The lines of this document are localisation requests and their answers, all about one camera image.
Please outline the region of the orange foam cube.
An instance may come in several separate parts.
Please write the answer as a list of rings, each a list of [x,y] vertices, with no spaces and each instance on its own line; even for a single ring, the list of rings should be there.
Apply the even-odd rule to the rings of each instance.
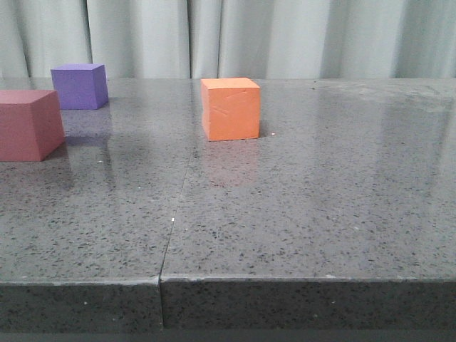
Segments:
[[[200,86],[202,127],[209,141],[259,137],[259,85],[249,78],[206,78]]]

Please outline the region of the pale grey-green curtain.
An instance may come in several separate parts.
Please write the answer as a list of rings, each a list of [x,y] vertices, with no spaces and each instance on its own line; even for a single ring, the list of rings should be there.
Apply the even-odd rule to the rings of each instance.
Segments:
[[[1,75],[452,78],[453,1],[3,1]]]

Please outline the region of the purple foam cube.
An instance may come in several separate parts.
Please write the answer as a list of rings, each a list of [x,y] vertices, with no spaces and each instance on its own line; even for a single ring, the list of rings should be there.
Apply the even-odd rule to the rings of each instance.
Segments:
[[[61,109],[99,109],[108,102],[105,65],[69,63],[51,69]]]

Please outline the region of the pink foam cube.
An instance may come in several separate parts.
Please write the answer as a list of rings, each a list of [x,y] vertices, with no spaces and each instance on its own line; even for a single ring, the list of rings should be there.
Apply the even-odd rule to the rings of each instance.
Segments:
[[[54,90],[1,91],[1,161],[42,161],[65,141]]]

